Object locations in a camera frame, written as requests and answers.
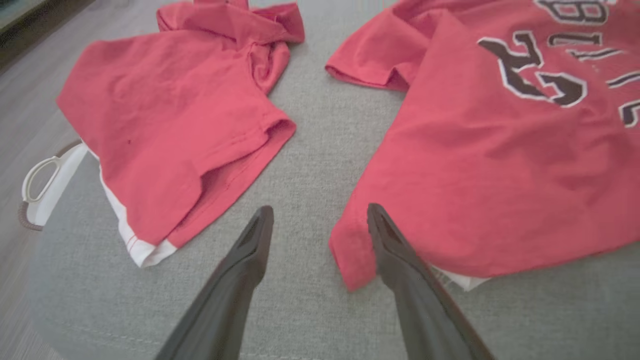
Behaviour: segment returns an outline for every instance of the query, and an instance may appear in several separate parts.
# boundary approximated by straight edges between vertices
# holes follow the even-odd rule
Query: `gray floor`
[[[27,171],[77,138],[54,102],[94,40],[157,31],[155,9],[171,0],[96,0],[0,76],[0,359],[61,359],[33,332],[24,296],[37,233],[17,208]]]

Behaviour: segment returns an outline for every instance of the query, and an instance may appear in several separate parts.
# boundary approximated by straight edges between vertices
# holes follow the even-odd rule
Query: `red t-shirt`
[[[349,37],[331,75],[407,94],[329,241],[348,288],[375,276],[370,202],[474,277],[637,241],[639,23],[633,1],[407,0]]]
[[[87,47],[58,97],[100,159],[123,241],[139,266],[224,213],[293,135],[269,93],[302,42],[296,4],[174,3],[159,33]]]

